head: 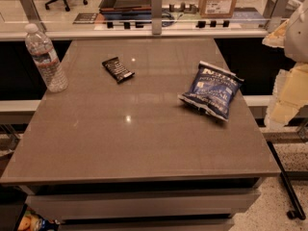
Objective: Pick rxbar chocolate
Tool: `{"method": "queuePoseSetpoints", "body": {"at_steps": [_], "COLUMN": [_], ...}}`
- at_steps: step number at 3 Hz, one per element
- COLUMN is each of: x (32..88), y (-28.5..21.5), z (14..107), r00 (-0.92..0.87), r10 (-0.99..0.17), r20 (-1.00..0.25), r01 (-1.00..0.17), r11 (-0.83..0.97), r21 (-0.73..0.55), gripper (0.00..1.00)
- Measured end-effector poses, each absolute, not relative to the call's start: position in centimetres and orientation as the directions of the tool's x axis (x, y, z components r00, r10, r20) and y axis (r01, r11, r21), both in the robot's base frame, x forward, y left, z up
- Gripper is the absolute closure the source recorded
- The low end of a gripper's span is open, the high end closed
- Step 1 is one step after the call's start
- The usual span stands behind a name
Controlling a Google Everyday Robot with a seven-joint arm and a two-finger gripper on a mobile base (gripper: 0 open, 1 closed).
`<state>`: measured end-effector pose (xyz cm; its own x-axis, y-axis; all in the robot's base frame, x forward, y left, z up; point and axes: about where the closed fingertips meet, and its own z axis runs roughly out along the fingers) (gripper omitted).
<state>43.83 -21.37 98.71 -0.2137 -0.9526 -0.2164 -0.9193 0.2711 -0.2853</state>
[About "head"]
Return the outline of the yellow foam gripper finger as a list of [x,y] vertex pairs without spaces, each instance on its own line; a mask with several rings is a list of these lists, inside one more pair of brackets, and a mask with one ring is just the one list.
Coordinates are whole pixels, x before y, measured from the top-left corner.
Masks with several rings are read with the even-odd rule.
[[296,63],[291,70],[280,69],[274,82],[264,123],[282,128],[308,104],[308,64]]

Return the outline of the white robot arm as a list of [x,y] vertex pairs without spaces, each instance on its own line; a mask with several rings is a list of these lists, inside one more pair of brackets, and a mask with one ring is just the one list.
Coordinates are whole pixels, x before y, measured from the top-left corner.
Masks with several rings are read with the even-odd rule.
[[278,130],[308,104],[308,0],[262,43],[282,48],[285,56],[295,61],[290,70],[279,70],[264,119],[268,128]]

